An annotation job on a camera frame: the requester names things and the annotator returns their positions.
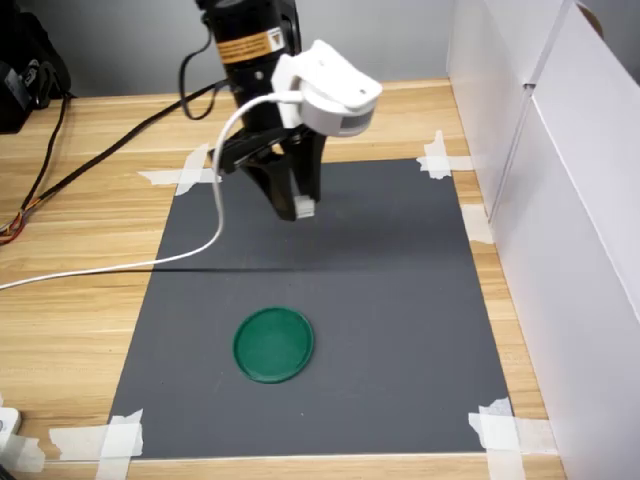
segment orange label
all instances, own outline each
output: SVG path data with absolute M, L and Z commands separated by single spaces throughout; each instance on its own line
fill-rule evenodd
M 218 43 L 222 63 L 236 63 L 267 55 L 284 48 L 284 38 L 280 27 L 248 37 Z

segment tape strip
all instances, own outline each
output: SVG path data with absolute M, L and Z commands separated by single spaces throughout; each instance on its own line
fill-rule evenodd
M 452 170 L 473 170 L 471 157 L 447 155 L 442 130 L 436 132 L 432 143 L 424 146 L 424 155 L 416 159 L 420 164 L 420 171 L 429 172 L 429 176 L 437 180 L 450 177 Z
M 3 399 L 0 395 L 0 408 L 2 408 Z M 8 415 L 13 422 L 17 422 L 19 415 L 14 413 Z M 15 425 L 2 425 L 0 436 L 2 442 L 0 445 L 0 464 L 7 470 L 23 473 L 38 473 L 44 469 L 44 452 L 38 447 L 37 438 L 23 437 L 12 433 Z
M 142 410 L 122 417 L 115 415 L 109 425 L 52 428 L 51 442 L 60 449 L 60 460 L 98 460 L 96 479 L 123 480 L 131 457 L 142 455 Z
M 493 233 L 489 227 L 489 219 L 484 211 L 484 205 L 461 205 L 464 228 L 469 240 L 482 243 L 494 243 Z
M 187 156 L 182 169 L 151 170 L 138 174 L 152 185 L 178 185 L 175 195 L 183 195 L 196 183 L 213 183 L 213 170 L 204 168 L 208 152 L 209 144 L 204 143 Z M 222 177 L 218 175 L 217 181 L 221 182 Z
M 523 454 L 558 454 L 549 421 L 513 417 L 509 399 L 478 411 L 469 413 L 469 425 L 487 450 L 491 480 L 524 480 Z

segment white device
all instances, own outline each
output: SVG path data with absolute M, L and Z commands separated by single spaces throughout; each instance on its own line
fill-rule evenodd
M 0 454 L 12 435 L 20 428 L 20 412 L 15 408 L 0 408 Z
M 382 85 L 322 40 L 292 57 L 281 55 L 271 84 L 276 94 L 300 91 L 300 104 L 278 103 L 282 124 L 305 124 L 326 136 L 350 137 L 371 123 Z

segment wood grain surface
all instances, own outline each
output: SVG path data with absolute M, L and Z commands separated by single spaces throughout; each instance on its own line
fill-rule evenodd
M 45 183 L 50 186 L 101 152 L 175 95 L 72 101 Z M 197 112 L 208 98 L 192 102 Z M 34 112 L 18 135 L 0 136 L 0 223 L 15 214 L 37 174 L 60 102 Z M 215 141 L 234 110 L 220 95 L 200 122 L 176 111 L 73 182 L 30 218 L 18 240 L 0 247 L 0 283 L 33 275 L 148 260 L 156 255 L 174 186 L 152 186 L 137 172 L 181 168 Z M 442 130 L 449 155 L 468 155 L 447 79 L 385 84 L 364 134 L 330 139 L 324 161 L 415 158 Z M 462 204 L 482 203 L 474 172 L 454 172 Z M 546 418 L 509 290 L 493 245 L 471 242 L 515 414 Z M 58 279 L 0 292 L 0 394 L 23 414 L 20 433 L 40 438 L 42 474 L 93 478 L 95 465 L 57 462 L 52 427 L 101 425 L 113 400 L 149 273 Z M 555 456 L 527 456 L 527 478 L 564 478 Z M 483 454 L 133 460 L 129 478 L 445 478 L 487 479 Z

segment green plastic cap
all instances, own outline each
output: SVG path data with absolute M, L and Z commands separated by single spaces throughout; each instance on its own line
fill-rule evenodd
M 313 329 L 301 313 L 270 307 L 242 322 L 233 338 L 233 356 L 251 380 L 280 383 L 307 365 L 313 342 Z

